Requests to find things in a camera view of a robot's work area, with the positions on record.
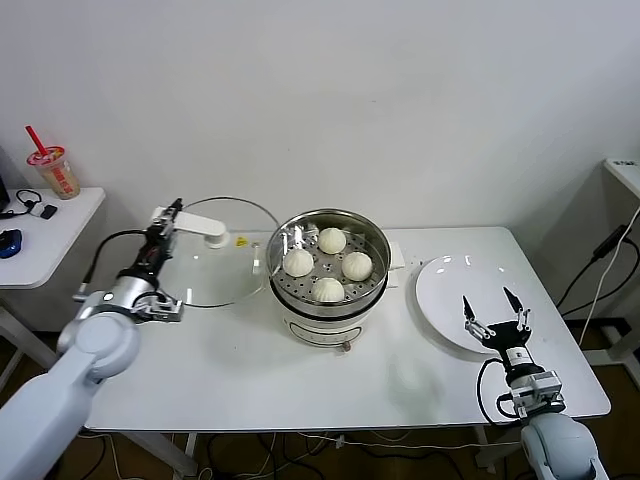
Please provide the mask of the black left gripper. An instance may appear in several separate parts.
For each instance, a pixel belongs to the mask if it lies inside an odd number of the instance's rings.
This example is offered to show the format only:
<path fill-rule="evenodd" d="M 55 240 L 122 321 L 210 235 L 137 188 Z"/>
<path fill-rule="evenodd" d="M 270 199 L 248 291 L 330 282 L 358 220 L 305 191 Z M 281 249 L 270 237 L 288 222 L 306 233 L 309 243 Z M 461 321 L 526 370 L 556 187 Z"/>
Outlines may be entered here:
<path fill-rule="evenodd" d="M 145 231 L 145 242 L 131 266 L 121 270 L 118 277 L 133 277 L 157 281 L 166 261 L 172 258 L 176 218 L 183 209 L 183 199 L 177 198 L 154 218 Z"/>

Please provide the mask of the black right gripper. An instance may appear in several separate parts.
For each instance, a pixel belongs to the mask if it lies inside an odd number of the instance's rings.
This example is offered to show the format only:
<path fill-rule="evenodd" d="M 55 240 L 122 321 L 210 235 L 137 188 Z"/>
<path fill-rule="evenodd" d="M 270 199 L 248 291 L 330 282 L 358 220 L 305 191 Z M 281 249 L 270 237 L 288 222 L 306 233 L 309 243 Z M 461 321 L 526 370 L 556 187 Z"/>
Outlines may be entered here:
<path fill-rule="evenodd" d="M 534 363 L 526 343 L 531 336 L 529 325 L 530 309 L 525 309 L 521 300 L 507 287 L 504 294 L 516 314 L 516 320 L 492 324 L 489 327 L 476 320 L 474 311 L 465 296 L 463 314 L 465 330 L 486 347 L 499 353 L 507 376 L 527 376 L 536 373 Z"/>

